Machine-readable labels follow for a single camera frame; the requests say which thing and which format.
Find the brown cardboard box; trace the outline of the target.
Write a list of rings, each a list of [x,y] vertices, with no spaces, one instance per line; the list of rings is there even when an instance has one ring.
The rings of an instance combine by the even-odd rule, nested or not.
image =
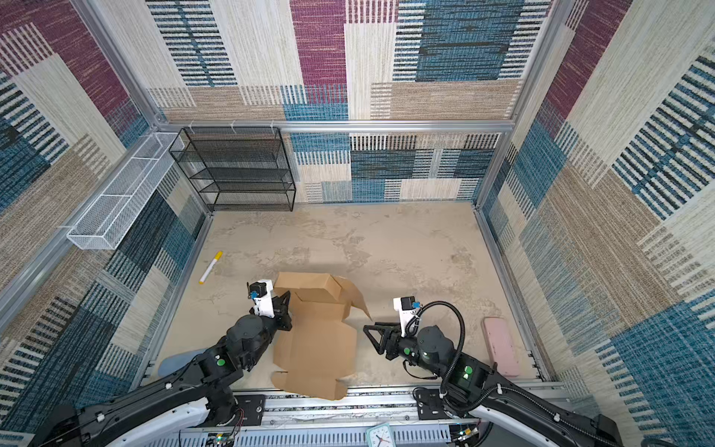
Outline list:
[[[274,290],[290,293],[292,329],[274,344],[274,387],[323,400],[342,400],[342,381],[355,372],[358,331],[346,323],[351,310],[369,316],[363,294],[349,279],[327,273],[281,272]]]

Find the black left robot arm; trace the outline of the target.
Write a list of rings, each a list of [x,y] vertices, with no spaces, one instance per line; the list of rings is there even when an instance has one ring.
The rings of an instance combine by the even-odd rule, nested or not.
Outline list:
[[[232,385],[260,361],[279,331],[290,331],[290,293],[271,300],[273,316],[241,317],[215,345],[146,386],[81,409],[61,404],[36,431],[33,446],[130,446],[185,428],[236,423]]]

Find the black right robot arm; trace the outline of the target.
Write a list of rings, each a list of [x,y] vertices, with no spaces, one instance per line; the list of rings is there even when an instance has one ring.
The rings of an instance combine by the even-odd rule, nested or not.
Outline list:
[[[436,326],[408,335],[398,323],[380,323],[364,326],[363,333],[379,355],[402,359],[441,380],[446,394],[437,402],[446,415],[488,421],[535,446],[622,444],[616,424],[607,417],[578,415],[518,387],[494,366],[458,353]]]

